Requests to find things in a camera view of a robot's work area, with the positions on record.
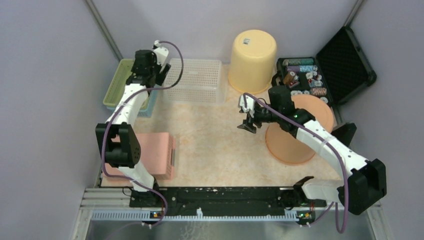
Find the blue basket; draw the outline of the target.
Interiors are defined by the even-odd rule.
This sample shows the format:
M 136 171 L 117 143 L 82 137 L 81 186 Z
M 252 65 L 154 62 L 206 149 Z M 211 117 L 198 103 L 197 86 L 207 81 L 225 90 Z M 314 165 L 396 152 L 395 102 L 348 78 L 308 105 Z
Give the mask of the blue basket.
M 121 89 L 119 92 L 112 93 L 108 91 L 103 99 L 103 105 L 112 112 L 115 111 L 116 107 L 120 103 L 124 95 L 124 89 Z M 156 104 L 158 96 L 158 91 L 154 90 L 150 93 L 147 100 L 143 103 L 138 112 L 138 117 L 150 118 L 153 114 L 154 106 Z

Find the orange capybara bucket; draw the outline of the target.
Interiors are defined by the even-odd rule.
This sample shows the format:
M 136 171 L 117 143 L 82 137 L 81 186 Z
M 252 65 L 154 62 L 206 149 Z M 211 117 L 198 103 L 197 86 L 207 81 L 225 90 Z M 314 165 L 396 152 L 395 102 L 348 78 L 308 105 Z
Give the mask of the orange capybara bucket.
M 331 132 L 335 126 L 335 117 L 331 108 L 316 96 L 299 94 L 291 97 L 296 108 L 305 109 Z M 311 160 L 316 152 L 306 144 L 298 141 L 288 132 L 283 131 L 278 123 L 268 125 L 265 143 L 274 158 L 289 165 L 300 165 Z

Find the white mesh plastic basket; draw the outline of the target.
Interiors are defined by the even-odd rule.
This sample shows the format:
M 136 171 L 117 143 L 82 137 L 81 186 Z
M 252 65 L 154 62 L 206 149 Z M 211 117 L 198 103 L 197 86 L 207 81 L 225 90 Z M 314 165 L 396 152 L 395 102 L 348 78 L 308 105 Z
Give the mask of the white mesh plastic basket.
M 162 93 L 168 103 L 222 105 L 227 99 L 228 81 L 223 78 L 223 64 L 216 59 L 172 58 L 163 82 L 164 87 L 180 81 Z

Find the green plastic basket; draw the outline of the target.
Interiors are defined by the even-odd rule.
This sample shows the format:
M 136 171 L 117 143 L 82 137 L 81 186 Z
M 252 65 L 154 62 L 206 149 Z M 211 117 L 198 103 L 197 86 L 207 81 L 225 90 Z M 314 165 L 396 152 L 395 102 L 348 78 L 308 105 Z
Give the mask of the green plastic basket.
M 126 80 L 132 74 L 132 67 L 134 60 L 130 58 L 124 58 L 119 62 L 119 65 L 115 71 L 113 79 L 108 87 L 107 92 L 116 93 L 120 90 L 124 90 L 126 85 Z

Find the yellow capybara bucket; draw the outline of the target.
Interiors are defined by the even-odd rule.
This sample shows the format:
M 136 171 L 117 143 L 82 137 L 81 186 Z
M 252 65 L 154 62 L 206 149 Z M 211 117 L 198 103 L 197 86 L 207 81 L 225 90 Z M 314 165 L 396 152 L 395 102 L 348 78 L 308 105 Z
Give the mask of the yellow capybara bucket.
M 250 29 L 232 43 L 228 80 L 238 92 L 258 94 L 271 84 L 277 43 L 266 31 Z

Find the pink plastic basket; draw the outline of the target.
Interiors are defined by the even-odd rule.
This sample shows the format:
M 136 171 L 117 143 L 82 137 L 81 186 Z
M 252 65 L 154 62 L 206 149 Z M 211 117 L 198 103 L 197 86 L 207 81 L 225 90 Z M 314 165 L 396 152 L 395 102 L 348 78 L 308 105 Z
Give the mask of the pink plastic basket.
M 140 161 L 158 181 L 171 181 L 175 176 L 176 139 L 168 132 L 137 133 L 141 147 Z

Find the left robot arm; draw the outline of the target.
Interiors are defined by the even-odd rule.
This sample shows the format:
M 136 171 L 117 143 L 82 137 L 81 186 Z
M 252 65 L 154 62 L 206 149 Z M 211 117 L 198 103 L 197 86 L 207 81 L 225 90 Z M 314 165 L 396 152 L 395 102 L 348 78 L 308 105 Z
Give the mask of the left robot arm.
M 95 127 L 102 173 L 108 178 L 127 180 L 136 196 L 149 207 L 156 206 L 162 195 L 155 188 L 156 179 L 141 162 L 142 148 L 133 124 L 150 94 L 163 89 L 170 69 L 166 63 L 168 55 L 164 47 L 136 51 L 114 112 Z

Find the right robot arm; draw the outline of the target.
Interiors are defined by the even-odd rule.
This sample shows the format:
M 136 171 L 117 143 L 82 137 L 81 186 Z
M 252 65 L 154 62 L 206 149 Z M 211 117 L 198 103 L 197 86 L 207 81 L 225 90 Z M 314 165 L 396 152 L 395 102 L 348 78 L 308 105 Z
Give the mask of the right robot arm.
M 381 160 L 369 160 L 339 141 L 312 113 L 296 107 L 287 87 L 271 87 L 268 97 L 269 103 L 247 92 L 239 97 L 240 112 L 246 114 L 239 128 L 256 133 L 263 123 L 276 123 L 326 160 L 341 177 L 340 181 L 306 179 L 293 192 L 297 205 L 324 200 L 342 204 L 349 213 L 360 215 L 387 195 L 386 166 Z

